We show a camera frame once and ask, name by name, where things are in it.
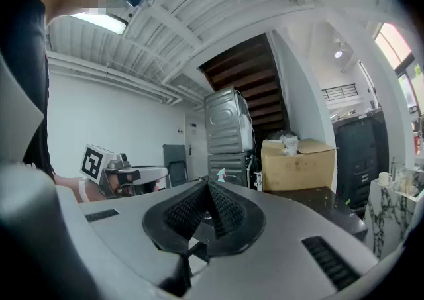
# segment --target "table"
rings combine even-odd
[[[267,191],[308,206],[335,225],[364,242],[368,228],[356,213],[328,187],[300,189],[297,191]]]

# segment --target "black vent grille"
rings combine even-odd
[[[221,193],[216,187],[209,186],[212,196],[212,204],[209,207],[215,234],[217,238],[227,235],[236,230],[245,218],[243,208]]]
[[[205,214],[205,194],[199,189],[164,213],[164,222],[186,240],[190,240]]]
[[[359,275],[320,236],[302,240],[319,267],[324,271],[337,290],[354,283]]]
[[[101,211],[101,212],[97,212],[97,213],[87,214],[85,217],[88,220],[88,222],[90,223],[92,221],[97,221],[97,220],[113,217],[113,215],[117,215],[117,214],[119,214],[119,213],[116,210],[108,209],[107,211]]]

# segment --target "fluorescent light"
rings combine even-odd
[[[109,29],[111,32],[116,32],[119,35],[124,33],[125,27],[127,26],[124,20],[110,15],[90,15],[88,13],[79,13],[71,16]]]

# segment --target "railing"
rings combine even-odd
[[[358,91],[356,90],[355,84],[352,85],[341,85],[339,87],[323,89],[324,100],[332,101],[338,99],[344,99],[345,97],[357,96]]]

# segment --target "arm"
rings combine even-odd
[[[83,202],[80,195],[80,181],[81,179],[78,177],[70,178],[70,177],[58,176],[56,174],[54,175],[54,183],[56,185],[60,185],[60,186],[64,186],[64,187],[68,187],[72,189],[78,203]],[[90,201],[106,200],[106,197],[104,197],[100,193],[98,186],[89,179],[87,179],[85,182],[85,192],[87,193],[88,199]]]

